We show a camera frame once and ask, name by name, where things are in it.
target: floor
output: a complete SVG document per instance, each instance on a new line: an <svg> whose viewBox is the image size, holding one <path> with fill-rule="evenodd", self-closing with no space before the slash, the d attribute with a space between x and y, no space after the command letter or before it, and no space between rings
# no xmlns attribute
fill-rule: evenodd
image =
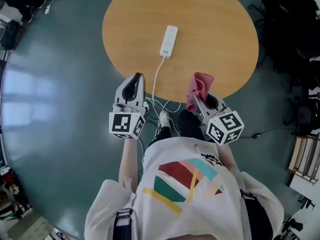
<svg viewBox="0 0 320 240"><path fill-rule="evenodd" d="M102 41L111 1L55 0L49 14L35 19L4 72L1 124L10 164L34 209L79 239L103 180L117 179L122 153L123 141L108 134L108 113L123 81ZM259 5L259 0L239 1L245 8ZM250 15L260 17L255 11ZM283 127L290 116L288 85L288 77L275 74L267 58L243 88L225 99L241 115L243 136ZM154 131L154 125L145 125L145 146ZM286 216L299 208L299 194L286 186L293 141L290 130L275 130L231 144L240 169L276 194Z"/></svg>

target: sneaker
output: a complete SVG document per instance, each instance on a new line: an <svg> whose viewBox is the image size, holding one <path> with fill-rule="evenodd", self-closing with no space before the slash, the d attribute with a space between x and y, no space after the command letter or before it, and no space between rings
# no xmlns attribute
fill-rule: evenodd
<svg viewBox="0 0 320 240"><path fill-rule="evenodd" d="M43 3L40 5L40 7L38 7L39 9L42 8L42 6L44 6L44 4L46 3L47 0L43 0Z"/></svg>
<svg viewBox="0 0 320 240"><path fill-rule="evenodd" d="M31 19L28 21L28 23L32 22L32 18L34 17L33 14L31 14Z"/></svg>
<svg viewBox="0 0 320 240"><path fill-rule="evenodd" d="M159 121L160 121L160 124L161 124L161 128L162 127L169 127L170 128L170 132L171 132L170 116L169 116L169 113L167 111L162 110L160 112Z"/></svg>

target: table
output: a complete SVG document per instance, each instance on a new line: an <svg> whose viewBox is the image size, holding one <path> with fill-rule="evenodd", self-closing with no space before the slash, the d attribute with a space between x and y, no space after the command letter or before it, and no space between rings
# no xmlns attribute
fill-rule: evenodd
<svg viewBox="0 0 320 240"><path fill-rule="evenodd" d="M125 78L143 73L149 94L167 25L178 34L158 74L156 96L185 103L190 79L202 72L215 78L211 90L225 98L255 70L257 32L237 0L113 0L102 26L106 53Z"/></svg>

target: round wooden table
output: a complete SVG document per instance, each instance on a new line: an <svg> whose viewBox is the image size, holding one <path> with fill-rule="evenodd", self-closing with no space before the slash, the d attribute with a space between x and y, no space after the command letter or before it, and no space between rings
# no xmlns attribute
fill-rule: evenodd
<svg viewBox="0 0 320 240"><path fill-rule="evenodd" d="M106 53L125 78L143 73L149 94L167 25L178 34L158 74L157 97L185 103L190 79L202 72L214 77L211 90L225 98L255 70L257 32L237 0L113 0L102 26Z"/></svg>

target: black strap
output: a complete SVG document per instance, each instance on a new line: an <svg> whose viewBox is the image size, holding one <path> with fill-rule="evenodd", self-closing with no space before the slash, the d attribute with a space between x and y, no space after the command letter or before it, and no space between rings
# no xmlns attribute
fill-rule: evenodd
<svg viewBox="0 0 320 240"><path fill-rule="evenodd" d="M274 232L268 215L258 199L240 189L249 217L252 240L272 240Z"/></svg>
<svg viewBox="0 0 320 240"><path fill-rule="evenodd" d="M131 208L118 211L114 220L113 240L131 240L132 239L132 214Z"/></svg>

